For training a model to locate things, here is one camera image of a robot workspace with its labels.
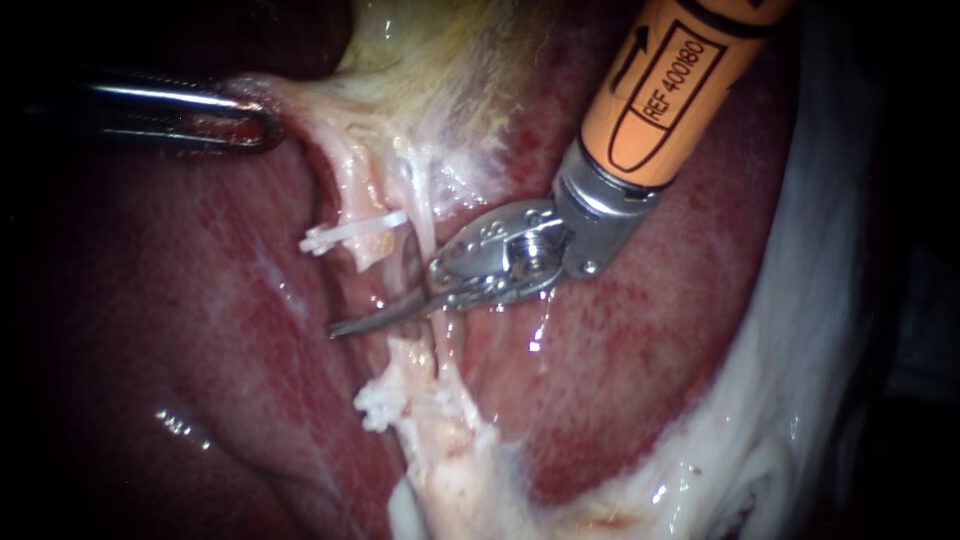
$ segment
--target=metal forceps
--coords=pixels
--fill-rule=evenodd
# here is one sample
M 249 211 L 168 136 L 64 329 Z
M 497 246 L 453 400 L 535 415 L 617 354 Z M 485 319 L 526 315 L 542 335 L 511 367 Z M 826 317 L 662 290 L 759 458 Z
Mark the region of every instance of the metal forceps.
M 245 154 L 272 150 L 284 137 L 273 111 L 214 84 L 93 67 L 64 79 L 26 96 L 19 113 L 31 129 Z
M 427 262 L 423 283 L 397 302 L 330 325 L 331 338 L 369 332 L 438 309 L 466 310 L 530 298 L 560 281 L 563 224 L 548 199 L 488 212 Z

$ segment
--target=forceps tip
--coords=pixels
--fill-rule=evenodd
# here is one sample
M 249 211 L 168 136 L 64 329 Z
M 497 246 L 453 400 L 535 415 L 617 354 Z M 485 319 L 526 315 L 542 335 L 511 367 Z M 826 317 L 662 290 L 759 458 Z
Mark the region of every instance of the forceps tip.
M 420 285 L 403 295 L 396 302 L 387 304 L 380 311 L 369 315 L 330 324 L 327 336 L 330 339 L 380 330 L 408 319 L 425 315 L 431 302 L 426 289 Z

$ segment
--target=black arrow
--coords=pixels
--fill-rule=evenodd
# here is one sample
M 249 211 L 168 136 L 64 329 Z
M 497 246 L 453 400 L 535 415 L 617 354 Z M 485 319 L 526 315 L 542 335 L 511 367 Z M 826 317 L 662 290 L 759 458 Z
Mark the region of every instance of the black arrow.
M 623 65 L 620 66 L 620 70 L 617 71 L 617 74 L 613 76 L 613 80 L 610 81 L 610 93 L 612 94 L 616 89 L 617 85 L 620 84 L 620 80 L 623 79 L 623 76 L 627 74 L 627 70 L 630 69 L 630 64 L 633 63 L 633 59 L 637 57 L 637 53 L 643 51 L 644 54 L 647 52 L 647 37 L 650 33 L 650 27 L 648 26 L 638 26 L 633 29 L 633 35 L 635 39 L 633 40 L 633 47 L 630 47 L 630 54 L 627 55 L 626 61 L 623 62 Z

